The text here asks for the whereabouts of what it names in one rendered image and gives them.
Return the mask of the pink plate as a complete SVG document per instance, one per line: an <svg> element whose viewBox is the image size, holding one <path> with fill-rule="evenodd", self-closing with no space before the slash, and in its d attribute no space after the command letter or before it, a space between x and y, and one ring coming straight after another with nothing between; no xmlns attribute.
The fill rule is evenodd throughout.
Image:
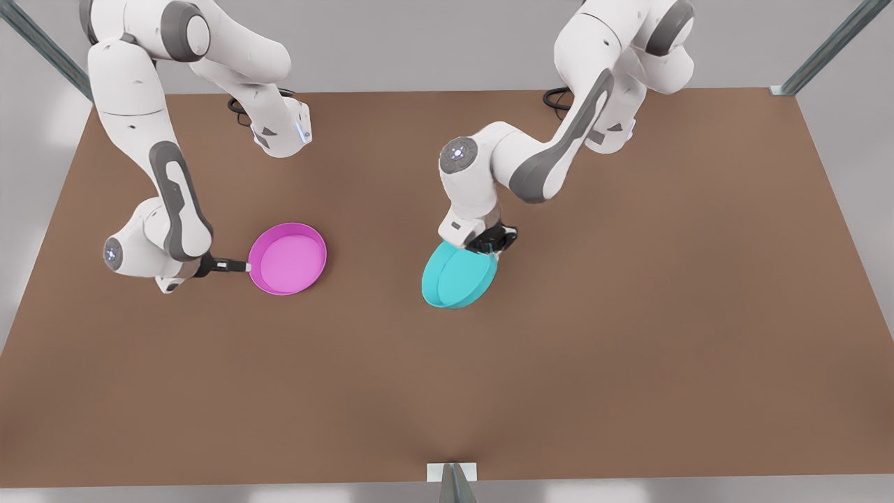
<svg viewBox="0 0 894 503"><path fill-rule="evenodd" d="M309 289L325 270L327 245L312 226L296 222L267 229L249 251L249 276L262 291L288 296Z"/></svg>

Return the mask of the blue plate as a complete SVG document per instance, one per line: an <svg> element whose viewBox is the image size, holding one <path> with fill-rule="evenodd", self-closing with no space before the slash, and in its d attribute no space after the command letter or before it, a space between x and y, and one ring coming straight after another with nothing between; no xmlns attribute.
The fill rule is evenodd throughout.
<svg viewBox="0 0 894 503"><path fill-rule="evenodd" d="M497 268L496 254L475 254L443 241L425 265L421 279L422 296L434 307L466 307L489 289Z"/></svg>

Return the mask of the silver frame post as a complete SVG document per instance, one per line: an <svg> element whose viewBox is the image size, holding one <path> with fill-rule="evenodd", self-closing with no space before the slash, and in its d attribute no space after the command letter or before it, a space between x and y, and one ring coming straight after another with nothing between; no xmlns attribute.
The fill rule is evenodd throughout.
<svg viewBox="0 0 894 503"><path fill-rule="evenodd" d="M892 0L862 0L859 6L822 42L815 51L786 79L785 83L770 86L773 96L796 96L827 64L843 51Z"/></svg>
<svg viewBox="0 0 894 503"><path fill-rule="evenodd" d="M440 483L439 503L478 503L470 485L477 480L475 462L427 464L427 482Z"/></svg>
<svg viewBox="0 0 894 503"><path fill-rule="evenodd" d="M25 13L18 3L14 0L0 0L0 18L35 48L35 51L41 54L68 82L73 84L86 99L89 99L90 102L94 101L89 77L85 71L43 31L28 13Z"/></svg>

